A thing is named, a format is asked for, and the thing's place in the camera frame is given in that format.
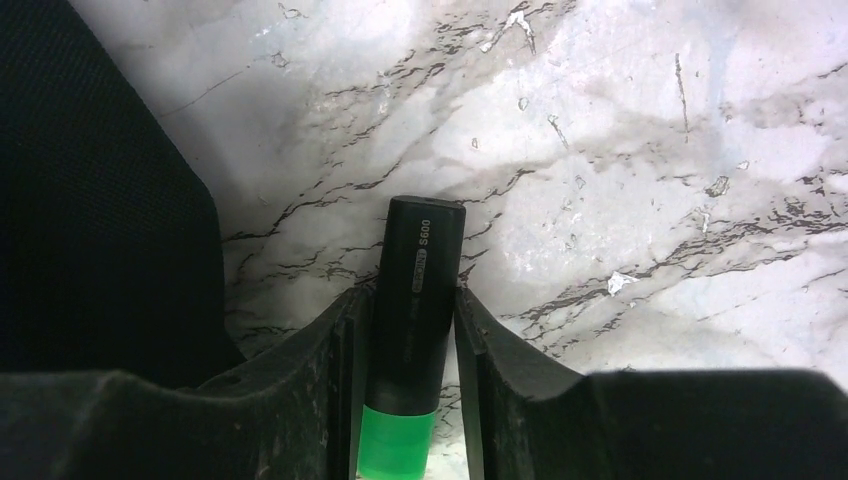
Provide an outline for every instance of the white marble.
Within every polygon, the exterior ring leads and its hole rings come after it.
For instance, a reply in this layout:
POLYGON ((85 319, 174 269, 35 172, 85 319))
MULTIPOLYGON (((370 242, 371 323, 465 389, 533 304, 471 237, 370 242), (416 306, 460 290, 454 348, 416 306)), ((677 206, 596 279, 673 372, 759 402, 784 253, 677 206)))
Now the white marble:
MULTIPOLYGON (((216 199, 248 354, 372 278, 388 198, 422 194, 573 369, 848 386, 844 1, 73 3, 216 199)), ((467 478, 456 384, 428 478, 467 478)))

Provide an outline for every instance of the black highlighter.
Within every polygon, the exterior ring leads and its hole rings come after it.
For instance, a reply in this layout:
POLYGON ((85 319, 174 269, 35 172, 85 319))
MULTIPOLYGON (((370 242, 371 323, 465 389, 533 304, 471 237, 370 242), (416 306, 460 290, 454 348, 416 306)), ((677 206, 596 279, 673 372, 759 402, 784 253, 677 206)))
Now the black highlighter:
POLYGON ((366 479, 424 476, 464 227, 457 203, 400 196, 389 204, 359 444, 366 479))

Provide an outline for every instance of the black mesh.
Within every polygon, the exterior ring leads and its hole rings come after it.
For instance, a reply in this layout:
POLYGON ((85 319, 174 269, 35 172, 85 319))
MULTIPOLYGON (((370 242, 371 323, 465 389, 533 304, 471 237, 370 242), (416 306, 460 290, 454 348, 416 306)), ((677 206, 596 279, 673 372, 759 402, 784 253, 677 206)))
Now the black mesh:
POLYGON ((243 360, 212 198, 64 0, 0 0, 0 201, 4 370, 243 360))

